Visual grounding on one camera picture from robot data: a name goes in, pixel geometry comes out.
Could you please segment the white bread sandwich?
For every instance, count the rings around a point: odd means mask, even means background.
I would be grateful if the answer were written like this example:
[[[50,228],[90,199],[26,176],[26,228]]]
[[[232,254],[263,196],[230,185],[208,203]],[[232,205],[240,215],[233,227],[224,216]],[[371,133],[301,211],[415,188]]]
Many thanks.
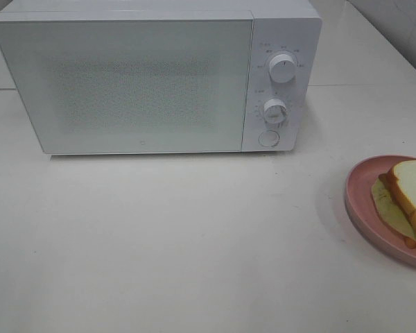
[[[408,248],[416,248],[416,160],[397,163],[379,175],[371,195],[380,219]]]

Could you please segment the pink round plate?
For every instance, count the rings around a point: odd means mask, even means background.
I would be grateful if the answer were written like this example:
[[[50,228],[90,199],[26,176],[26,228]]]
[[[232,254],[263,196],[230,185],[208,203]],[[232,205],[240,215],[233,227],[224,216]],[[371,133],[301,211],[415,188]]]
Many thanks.
[[[407,247],[404,236],[381,220],[371,194],[379,175],[397,163],[412,159],[403,155],[380,155],[359,162],[347,176],[344,197],[349,219],[365,240],[388,257],[416,268],[416,248]]]

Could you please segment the upper white power knob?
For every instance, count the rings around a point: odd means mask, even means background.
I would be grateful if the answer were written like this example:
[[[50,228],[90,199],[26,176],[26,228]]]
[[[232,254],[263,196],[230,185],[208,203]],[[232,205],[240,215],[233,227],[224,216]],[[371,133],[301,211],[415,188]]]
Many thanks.
[[[287,83],[297,71],[296,57],[287,51],[281,51],[268,59],[268,73],[275,83]]]

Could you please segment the lower white timer knob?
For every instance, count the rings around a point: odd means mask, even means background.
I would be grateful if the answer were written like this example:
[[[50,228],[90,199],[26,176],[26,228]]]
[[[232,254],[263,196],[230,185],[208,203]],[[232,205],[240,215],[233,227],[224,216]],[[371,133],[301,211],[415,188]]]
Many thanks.
[[[263,118],[266,123],[283,123],[288,115],[286,104],[280,99],[270,99],[263,104]]]

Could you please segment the round white door button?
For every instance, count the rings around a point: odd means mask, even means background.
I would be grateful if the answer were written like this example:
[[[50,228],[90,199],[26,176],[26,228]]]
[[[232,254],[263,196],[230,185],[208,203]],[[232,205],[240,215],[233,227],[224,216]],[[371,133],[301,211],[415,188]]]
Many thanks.
[[[272,130],[262,132],[259,136],[259,144],[262,147],[274,147],[279,143],[279,134]]]

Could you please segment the white microwave door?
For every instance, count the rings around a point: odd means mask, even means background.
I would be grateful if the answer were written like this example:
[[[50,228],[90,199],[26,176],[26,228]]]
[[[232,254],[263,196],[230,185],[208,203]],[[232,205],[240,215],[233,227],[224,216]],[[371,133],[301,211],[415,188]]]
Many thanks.
[[[0,22],[0,49],[51,155],[241,148],[249,20]]]

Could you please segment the white microwave oven body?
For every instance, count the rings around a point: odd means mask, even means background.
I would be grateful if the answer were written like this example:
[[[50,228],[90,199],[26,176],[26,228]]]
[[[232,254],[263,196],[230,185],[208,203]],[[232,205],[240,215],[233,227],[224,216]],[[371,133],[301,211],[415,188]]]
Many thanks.
[[[308,1],[12,1],[0,11],[0,22],[5,23],[234,20],[252,23],[241,148],[184,153],[289,151],[295,145],[322,27]],[[287,83],[273,82],[268,73],[268,59],[281,51],[297,59],[296,75]],[[286,104],[288,115],[283,123],[265,122],[263,105],[270,99]],[[260,134],[267,130],[279,134],[278,145],[266,148],[259,144]]]

